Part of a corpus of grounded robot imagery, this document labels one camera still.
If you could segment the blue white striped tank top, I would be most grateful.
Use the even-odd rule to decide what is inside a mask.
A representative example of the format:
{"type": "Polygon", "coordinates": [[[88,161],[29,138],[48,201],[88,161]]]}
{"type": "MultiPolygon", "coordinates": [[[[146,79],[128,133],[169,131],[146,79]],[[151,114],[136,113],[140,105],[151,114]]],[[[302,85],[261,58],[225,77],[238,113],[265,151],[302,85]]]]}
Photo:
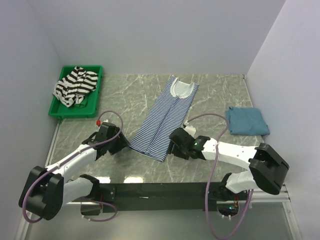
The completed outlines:
{"type": "Polygon", "coordinates": [[[131,140],[130,149],[164,162],[170,135],[183,124],[198,87],[195,82],[184,83],[171,75],[131,140]]]}

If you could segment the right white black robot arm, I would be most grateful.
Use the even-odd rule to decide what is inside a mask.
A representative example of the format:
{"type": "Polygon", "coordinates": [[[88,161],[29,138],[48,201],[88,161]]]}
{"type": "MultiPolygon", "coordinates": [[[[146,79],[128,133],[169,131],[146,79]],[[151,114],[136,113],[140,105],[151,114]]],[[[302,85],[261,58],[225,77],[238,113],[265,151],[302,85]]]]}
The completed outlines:
{"type": "Polygon", "coordinates": [[[241,146],[217,141],[208,136],[194,138],[184,128],[177,128],[170,136],[170,152],[182,159],[214,160],[244,169],[227,174],[219,187],[222,198],[230,200],[245,190],[261,189],[279,195],[289,164],[269,145],[241,146]]]}

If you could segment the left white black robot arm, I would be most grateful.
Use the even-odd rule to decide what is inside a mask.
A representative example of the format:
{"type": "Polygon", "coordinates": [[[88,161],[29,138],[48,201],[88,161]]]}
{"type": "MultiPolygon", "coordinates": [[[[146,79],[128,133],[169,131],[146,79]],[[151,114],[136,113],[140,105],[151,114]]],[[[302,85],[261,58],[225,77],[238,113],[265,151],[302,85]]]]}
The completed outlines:
{"type": "Polygon", "coordinates": [[[99,130],[62,160],[48,167],[34,167],[28,175],[18,205],[40,219],[51,220],[62,206],[79,198],[103,200],[100,181],[88,174],[72,180],[80,169],[106,153],[114,155],[129,146],[120,127],[103,122],[99,130]]]}

